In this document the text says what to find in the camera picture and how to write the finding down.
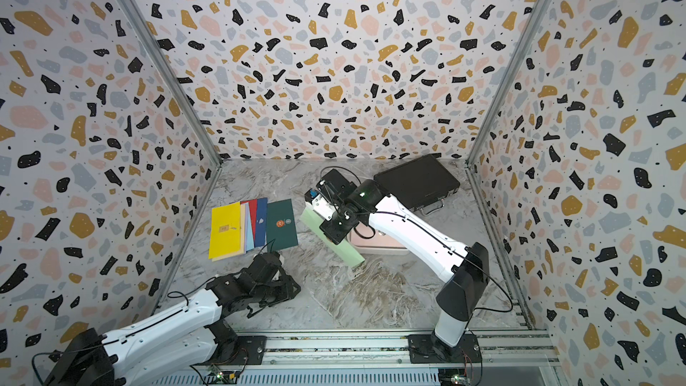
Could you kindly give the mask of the white storage box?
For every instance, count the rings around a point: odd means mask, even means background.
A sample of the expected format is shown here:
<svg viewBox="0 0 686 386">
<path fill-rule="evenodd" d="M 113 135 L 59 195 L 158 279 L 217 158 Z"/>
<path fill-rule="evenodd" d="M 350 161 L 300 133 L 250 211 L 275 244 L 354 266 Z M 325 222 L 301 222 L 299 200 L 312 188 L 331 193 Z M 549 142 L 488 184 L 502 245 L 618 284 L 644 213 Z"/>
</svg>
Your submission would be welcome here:
<svg viewBox="0 0 686 386">
<path fill-rule="evenodd" d="M 395 239 L 360 223 L 348 234 L 349 243 L 361 255 L 403 256 L 410 251 Z"/>
</svg>

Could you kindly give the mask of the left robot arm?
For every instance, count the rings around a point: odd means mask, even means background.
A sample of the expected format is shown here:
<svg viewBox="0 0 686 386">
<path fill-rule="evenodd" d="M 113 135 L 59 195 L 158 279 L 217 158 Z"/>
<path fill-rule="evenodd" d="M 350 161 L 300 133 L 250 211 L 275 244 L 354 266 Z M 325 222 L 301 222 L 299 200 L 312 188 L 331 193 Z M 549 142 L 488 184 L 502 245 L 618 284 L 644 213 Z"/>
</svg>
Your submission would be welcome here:
<svg viewBox="0 0 686 386">
<path fill-rule="evenodd" d="M 132 325 L 98 333 L 80 332 L 63 351 L 42 385 L 149 385 L 179 369 L 258 364 L 266 338 L 241 339 L 229 316 L 253 317 L 294 300 L 301 291 L 277 252 L 260 253 L 237 273 L 216 275 L 182 302 Z"/>
</svg>

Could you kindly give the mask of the light green envelope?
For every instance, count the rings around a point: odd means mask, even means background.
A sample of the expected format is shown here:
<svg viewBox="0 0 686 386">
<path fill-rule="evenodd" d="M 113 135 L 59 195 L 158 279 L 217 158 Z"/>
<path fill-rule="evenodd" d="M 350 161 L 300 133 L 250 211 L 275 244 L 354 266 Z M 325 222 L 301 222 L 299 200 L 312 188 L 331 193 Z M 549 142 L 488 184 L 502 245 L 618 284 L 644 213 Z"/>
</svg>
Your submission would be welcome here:
<svg viewBox="0 0 686 386">
<path fill-rule="evenodd" d="M 310 205 L 305 205 L 300 221 L 347 266 L 357 267 L 364 263 L 364 257 L 346 239 L 343 239 L 339 244 L 334 244 L 324 235 L 320 229 L 320 226 L 323 224 L 323 218 Z"/>
</svg>

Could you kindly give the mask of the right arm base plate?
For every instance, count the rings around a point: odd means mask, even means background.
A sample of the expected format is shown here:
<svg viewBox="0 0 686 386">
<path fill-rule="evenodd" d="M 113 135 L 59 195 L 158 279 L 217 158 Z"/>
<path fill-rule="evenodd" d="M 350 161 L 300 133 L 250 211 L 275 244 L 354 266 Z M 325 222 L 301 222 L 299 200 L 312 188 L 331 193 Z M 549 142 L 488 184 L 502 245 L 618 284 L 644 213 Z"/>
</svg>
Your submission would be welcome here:
<svg viewBox="0 0 686 386">
<path fill-rule="evenodd" d="M 471 364 L 482 362 L 481 345 L 471 332 L 464 334 L 455 347 L 440 341 L 434 333 L 410 334 L 407 349 L 412 364 Z"/>
</svg>

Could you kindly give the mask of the dark green envelope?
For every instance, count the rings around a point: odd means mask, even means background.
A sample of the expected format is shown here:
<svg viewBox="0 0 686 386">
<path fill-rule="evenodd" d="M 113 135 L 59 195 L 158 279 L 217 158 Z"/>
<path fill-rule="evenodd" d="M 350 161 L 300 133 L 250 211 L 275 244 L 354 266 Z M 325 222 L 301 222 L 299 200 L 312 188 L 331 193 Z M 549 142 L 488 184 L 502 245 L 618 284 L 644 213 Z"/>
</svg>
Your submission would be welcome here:
<svg viewBox="0 0 686 386">
<path fill-rule="evenodd" d="M 267 205 L 267 251 L 275 252 L 298 246 L 298 232 L 290 199 Z"/>
</svg>

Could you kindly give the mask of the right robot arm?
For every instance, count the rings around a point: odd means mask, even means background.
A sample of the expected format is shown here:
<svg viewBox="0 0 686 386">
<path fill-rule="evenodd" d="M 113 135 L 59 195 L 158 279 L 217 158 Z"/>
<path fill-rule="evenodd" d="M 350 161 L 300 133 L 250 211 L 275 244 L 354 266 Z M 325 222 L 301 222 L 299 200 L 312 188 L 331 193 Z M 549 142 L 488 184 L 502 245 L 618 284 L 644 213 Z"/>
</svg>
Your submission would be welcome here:
<svg viewBox="0 0 686 386">
<path fill-rule="evenodd" d="M 337 171 L 326 173 L 304 194 L 305 206 L 322 219 L 323 241 L 343 243 L 360 223 L 385 234 L 417 256 L 444 282 L 436 296 L 441 313 L 433 329 L 439 345 L 456 348 L 486 290 L 489 252 L 436 230 L 375 180 L 358 185 Z"/>
</svg>

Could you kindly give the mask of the pink envelope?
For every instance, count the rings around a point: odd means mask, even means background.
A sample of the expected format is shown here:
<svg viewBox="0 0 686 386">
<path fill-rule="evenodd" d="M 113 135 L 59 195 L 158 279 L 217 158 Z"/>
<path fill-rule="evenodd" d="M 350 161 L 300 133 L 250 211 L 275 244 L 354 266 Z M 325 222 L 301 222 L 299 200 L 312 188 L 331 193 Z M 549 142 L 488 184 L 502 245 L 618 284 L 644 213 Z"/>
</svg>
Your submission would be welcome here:
<svg viewBox="0 0 686 386">
<path fill-rule="evenodd" d="M 405 250 L 406 247 L 383 233 L 376 232 L 371 239 L 363 239 L 355 231 L 350 233 L 350 243 L 357 248 Z"/>
</svg>

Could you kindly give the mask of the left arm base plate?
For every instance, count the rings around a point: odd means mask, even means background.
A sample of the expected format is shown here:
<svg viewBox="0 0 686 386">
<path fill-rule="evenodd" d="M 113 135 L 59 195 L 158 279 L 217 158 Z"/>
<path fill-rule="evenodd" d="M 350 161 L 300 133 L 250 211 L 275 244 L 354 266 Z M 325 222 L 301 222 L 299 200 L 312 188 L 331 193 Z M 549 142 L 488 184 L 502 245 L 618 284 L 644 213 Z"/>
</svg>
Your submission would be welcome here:
<svg viewBox="0 0 686 386">
<path fill-rule="evenodd" d="M 264 335 L 240 335 L 220 344 L 214 354 L 196 366 L 259 366 L 266 350 L 267 337 Z"/>
</svg>

